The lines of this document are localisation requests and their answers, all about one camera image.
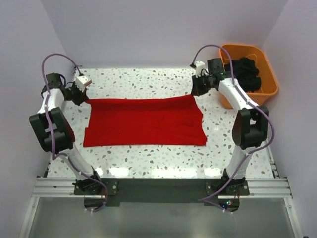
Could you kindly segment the red t-shirt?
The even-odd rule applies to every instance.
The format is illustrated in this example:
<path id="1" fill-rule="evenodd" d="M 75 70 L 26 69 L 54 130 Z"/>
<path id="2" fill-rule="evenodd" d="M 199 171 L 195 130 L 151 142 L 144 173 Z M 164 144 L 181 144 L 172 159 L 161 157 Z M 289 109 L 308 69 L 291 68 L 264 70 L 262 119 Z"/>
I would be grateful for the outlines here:
<path id="1" fill-rule="evenodd" d="M 165 99 L 90 99 L 84 147 L 205 146 L 203 113 L 192 95 Z"/>

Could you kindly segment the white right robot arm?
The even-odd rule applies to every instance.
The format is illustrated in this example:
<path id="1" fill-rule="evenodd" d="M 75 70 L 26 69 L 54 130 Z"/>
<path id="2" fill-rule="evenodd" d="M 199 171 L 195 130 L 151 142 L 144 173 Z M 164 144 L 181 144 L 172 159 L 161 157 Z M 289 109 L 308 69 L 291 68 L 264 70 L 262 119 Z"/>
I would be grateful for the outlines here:
<path id="1" fill-rule="evenodd" d="M 223 192 L 231 195 L 243 186 L 252 154 L 261 150 L 261 144 L 267 139 L 268 109 L 251 100 L 234 77 L 233 71 L 224 70 L 220 58 L 211 59 L 207 64 L 196 61 L 190 66 L 195 70 L 191 95 L 201 96 L 214 88 L 236 112 L 231 131 L 234 151 L 216 191 L 212 194 L 216 196 Z"/>

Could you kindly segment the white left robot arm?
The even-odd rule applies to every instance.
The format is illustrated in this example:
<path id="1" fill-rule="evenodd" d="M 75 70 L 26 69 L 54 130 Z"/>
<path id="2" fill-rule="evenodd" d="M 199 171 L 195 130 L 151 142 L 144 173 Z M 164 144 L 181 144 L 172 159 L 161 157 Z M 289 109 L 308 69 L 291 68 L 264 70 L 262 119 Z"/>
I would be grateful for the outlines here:
<path id="1" fill-rule="evenodd" d="M 69 83 L 59 73 L 46 75 L 41 108 L 29 117 L 29 122 L 41 148 L 51 152 L 53 160 L 61 158 L 73 171 L 75 188 L 84 194 L 100 195 L 104 191 L 100 176 L 77 149 L 74 131 L 61 109 L 65 101 L 78 106 L 87 101 L 87 86 L 91 82 L 82 73 Z"/>

